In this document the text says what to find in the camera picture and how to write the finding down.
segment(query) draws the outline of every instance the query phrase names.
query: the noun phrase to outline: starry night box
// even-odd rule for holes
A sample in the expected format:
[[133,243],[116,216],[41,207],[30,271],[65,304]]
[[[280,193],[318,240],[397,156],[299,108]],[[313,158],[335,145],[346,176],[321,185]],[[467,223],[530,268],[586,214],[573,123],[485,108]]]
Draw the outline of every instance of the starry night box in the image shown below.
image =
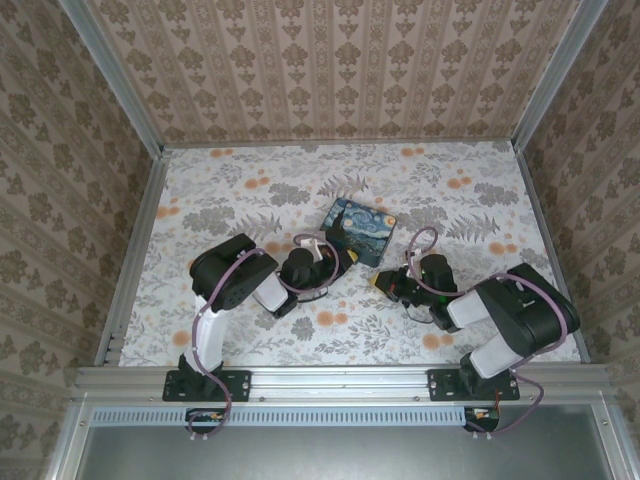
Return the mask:
[[322,222],[321,231],[334,245],[358,254],[358,262],[377,267],[382,260],[396,218],[353,200],[338,198]]

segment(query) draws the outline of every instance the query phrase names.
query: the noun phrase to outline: wall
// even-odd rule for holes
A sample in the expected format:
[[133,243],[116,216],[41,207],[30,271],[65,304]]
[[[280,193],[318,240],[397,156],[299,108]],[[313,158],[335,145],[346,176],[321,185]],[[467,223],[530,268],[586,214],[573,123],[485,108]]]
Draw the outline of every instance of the wall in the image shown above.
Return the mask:
[[508,137],[578,0],[90,0],[165,142]]
[[57,2],[0,2],[0,478],[43,471],[149,167]]
[[589,351],[640,445],[640,2],[607,4],[525,156]]

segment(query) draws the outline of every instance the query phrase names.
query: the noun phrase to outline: table surface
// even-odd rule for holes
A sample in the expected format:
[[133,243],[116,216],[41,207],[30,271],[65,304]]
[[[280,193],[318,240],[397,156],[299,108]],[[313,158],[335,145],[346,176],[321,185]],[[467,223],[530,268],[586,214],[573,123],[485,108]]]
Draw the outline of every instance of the table surface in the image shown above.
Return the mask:
[[[397,218],[380,267],[355,266],[325,298],[281,319],[247,299],[232,311],[227,365],[458,362],[484,344],[497,332],[491,322],[448,335],[411,321],[369,285],[376,271],[400,266],[424,225],[440,232],[435,251],[447,256],[460,288],[523,261],[555,283],[506,141],[176,150],[120,366],[177,364],[195,313],[188,268],[200,253],[244,232],[282,263],[292,236],[316,231],[339,196]],[[428,318],[426,309],[411,315]],[[536,360],[579,359],[569,337]]]

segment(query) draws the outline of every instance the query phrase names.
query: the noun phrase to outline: cable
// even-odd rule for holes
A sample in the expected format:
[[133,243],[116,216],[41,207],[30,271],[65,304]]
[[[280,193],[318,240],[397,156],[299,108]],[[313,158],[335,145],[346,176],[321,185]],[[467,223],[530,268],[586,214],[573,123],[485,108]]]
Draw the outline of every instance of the cable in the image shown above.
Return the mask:
[[329,293],[329,289],[327,289],[326,292],[321,293],[320,295],[318,295],[317,297],[311,297],[311,298],[307,298],[304,300],[298,300],[298,305],[300,305],[301,303],[311,303],[311,302],[315,302],[316,300],[320,300],[321,298],[324,298],[327,296],[327,294]]
[[218,377],[213,375],[211,372],[209,372],[204,367],[204,365],[200,361],[200,357],[198,356],[198,344],[197,344],[198,325],[200,324],[200,320],[202,319],[202,316],[207,312],[207,310],[209,310],[209,308],[211,308],[211,305],[213,305],[213,302],[215,302],[216,298],[220,294],[220,290],[222,290],[222,287],[224,286],[226,281],[229,279],[231,274],[242,263],[244,263],[246,260],[248,260],[252,256],[254,256],[254,255],[262,255],[262,254],[266,254],[266,253],[267,252],[265,252],[262,248],[254,248],[252,250],[249,250],[244,255],[242,255],[240,258],[238,258],[235,262],[233,262],[233,264],[229,267],[229,269],[226,272],[224,272],[222,277],[220,277],[220,280],[216,284],[216,288],[214,288],[213,292],[211,292],[211,296],[209,297],[209,300],[207,301],[207,303],[198,311],[198,313],[196,313],[196,316],[193,319],[193,325],[191,326],[191,350],[193,352],[193,359],[196,362],[196,366],[198,367],[200,372],[205,377],[208,377],[211,380],[213,380],[216,383],[216,385],[218,385],[220,387],[220,389],[222,390],[222,393],[224,393],[224,398],[225,398],[226,405],[225,405],[224,416],[222,417],[222,420],[220,420],[220,423],[213,430],[211,430],[211,432],[209,432],[206,435],[200,435],[200,434],[198,434],[198,433],[193,431],[193,419],[195,417],[197,417],[197,416],[200,416],[200,415],[192,416],[189,419],[189,424],[187,426],[187,430],[191,434],[191,438],[192,439],[195,439],[198,435],[200,435],[203,438],[211,436],[211,435],[215,435],[216,433],[218,433],[220,431],[222,426],[227,422],[227,420],[229,419],[229,415],[231,414],[231,393],[229,393],[229,389],[227,388],[227,386],[224,383],[222,383],[222,381]]
[[331,250],[331,253],[333,253],[333,258],[335,259],[335,267],[333,268],[333,273],[331,274],[331,276],[329,277],[329,279],[324,282],[322,285],[320,285],[319,287],[316,288],[310,288],[308,290],[300,290],[298,288],[294,288],[291,285],[288,285],[286,283],[284,283],[282,281],[282,279],[278,276],[278,280],[280,281],[280,283],[282,284],[282,286],[284,288],[286,288],[287,290],[289,290],[290,292],[293,293],[315,293],[315,292],[320,292],[322,290],[324,290],[325,288],[328,288],[336,279],[336,277],[338,276],[338,269],[340,267],[340,260],[338,259],[338,251],[336,250],[336,248],[331,245],[331,242],[329,242],[328,240],[322,238],[320,235],[314,235],[311,233],[299,233],[298,235],[296,235],[295,237],[293,237],[293,243],[295,243],[297,246],[300,246],[300,240],[303,240],[305,238],[313,238],[315,240],[318,240],[320,242],[326,242],[326,245],[329,247],[329,250]]
[[424,288],[425,290],[427,290],[428,292],[435,293],[436,295],[442,295],[443,297],[461,297],[466,293],[470,292],[473,289],[473,287],[471,287],[469,290],[465,290],[464,292],[443,292],[441,290],[436,290],[435,288],[430,287],[429,285],[427,285],[422,281],[422,275],[418,275],[418,272],[413,266],[411,254],[413,253],[413,244],[416,243],[417,238],[427,230],[433,233],[433,240],[431,241],[431,245],[429,245],[427,248],[423,248],[422,250],[429,251],[433,247],[435,247],[436,243],[438,242],[438,230],[436,230],[435,227],[431,227],[431,226],[423,227],[420,230],[418,230],[413,236],[413,238],[411,239],[411,241],[409,242],[409,246],[407,247],[407,259],[408,259],[407,262],[409,263],[409,271],[411,272],[411,275],[413,275],[413,278],[416,281],[416,283],[420,285],[422,288]]
[[[445,297],[460,297],[462,295],[467,294],[468,292],[470,292],[471,290],[473,290],[475,288],[475,285],[463,292],[442,292],[440,290],[436,290],[432,287],[429,287],[427,284],[425,284],[422,281],[422,276],[418,275],[415,268],[413,267],[413,262],[411,261],[411,253],[413,252],[413,245],[416,241],[416,239],[418,238],[418,236],[420,236],[420,234],[426,232],[426,231],[430,231],[433,233],[433,240],[431,241],[431,245],[429,245],[428,248],[425,248],[423,250],[425,251],[429,251],[431,250],[437,243],[438,241],[438,230],[436,230],[435,227],[432,226],[426,226],[421,228],[420,230],[418,230],[415,235],[413,236],[413,238],[411,239],[411,241],[409,242],[409,247],[407,248],[407,258],[409,259],[409,270],[411,271],[411,274],[413,275],[414,279],[416,280],[416,282],[418,283],[418,285],[420,285],[422,288],[424,288],[425,290],[431,292],[431,293],[435,293],[436,295],[442,295]],[[527,417],[529,417],[529,415],[531,415],[540,405],[540,402],[542,402],[542,399],[544,398],[544,387],[539,384],[538,382],[531,380],[530,378],[526,378],[523,377],[522,375],[520,375],[519,373],[517,373],[515,371],[516,368],[521,367],[522,365],[524,365],[525,363],[529,362],[533,357],[541,355],[543,353],[548,353],[551,352],[553,350],[555,350],[556,348],[558,348],[560,345],[562,345],[564,343],[564,341],[567,338],[567,334],[569,332],[569,328],[567,326],[567,319],[564,317],[564,314],[562,313],[562,310],[560,310],[560,307],[558,306],[558,304],[556,302],[553,301],[553,299],[544,291],[542,290],[540,287],[538,287],[536,284],[531,283],[528,280],[525,280],[524,278],[518,277],[517,275],[513,275],[510,273],[496,273],[494,275],[491,276],[491,278],[504,278],[507,280],[511,280],[513,282],[518,282],[521,285],[523,285],[524,287],[527,287],[531,290],[533,290],[538,296],[540,296],[540,298],[542,298],[548,305],[549,307],[551,307],[551,309],[553,310],[553,313],[556,314],[556,317],[558,318],[558,322],[560,323],[560,338],[558,338],[558,340],[553,344],[550,345],[548,347],[543,348],[542,350],[540,350],[539,352],[537,352],[534,355],[531,355],[530,357],[527,358],[523,358],[521,361],[519,361],[518,363],[516,363],[515,365],[513,365],[510,370],[511,373],[513,374],[513,376],[515,378],[517,378],[519,381],[524,382],[524,383],[528,383],[530,385],[535,386],[538,391],[539,391],[539,395],[538,398],[536,398],[536,400],[531,404],[531,406],[527,409],[527,411],[525,411],[518,419],[516,419],[513,423],[507,425],[506,427],[500,428],[498,430],[495,430],[493,432],[487,432],[486,430],[484,430],[482,427],[476,425],[473,422],[469,422],[467,421],[467,424],[472,426],[473,428],[475,428],[476,430],[478,430],[479,432],[483,432],[483,433],[487,433],[487,435],[489,435],[489,433],[491,433],[491,435],[500,435],[501,433],[506,433],[510,430],[512,430],[513,428],[517,427],[518,425],[520,425]]]
[[411,320],[411,321],[413,321],[413,322],[416,322],[416,323],[421,323],[421,324],[423,324],[423,325],[430,325],[430,324],[432,324],[432,323],[433,323],[433,319],[431,319],[431,321],[426,321],[426,322],[425,322],[425,321],[423,321],[423,320],[418,320],[417,318],[413,318],[413,317],[411,316],[411,314],[409,313],[409,309],[408,309],[405,305],[403,305],[403,307],[404,307],[404,311],[405,311],[405,313],[407,314],[407,317],[409,317],[409,320]]

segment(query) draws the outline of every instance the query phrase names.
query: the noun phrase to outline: black mounting bracket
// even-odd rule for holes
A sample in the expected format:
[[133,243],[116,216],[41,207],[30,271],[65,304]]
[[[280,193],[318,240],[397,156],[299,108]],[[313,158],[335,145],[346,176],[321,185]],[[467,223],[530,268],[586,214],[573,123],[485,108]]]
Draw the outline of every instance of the black mounting bracket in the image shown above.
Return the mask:
[[[225,384],[234,402],[248,402],[251,370],[223,370],[222,364],[211,372]],[[210,378],[194,371],[180,356],[178,370],[167,372],[162,390],[165,402],[224,402],[224,392]]]
[[471,392],[462,379],[460,368],[427,370],[429,397],[432,402],[519,400],[518,381],[509,370],[484,381],[482,388]]

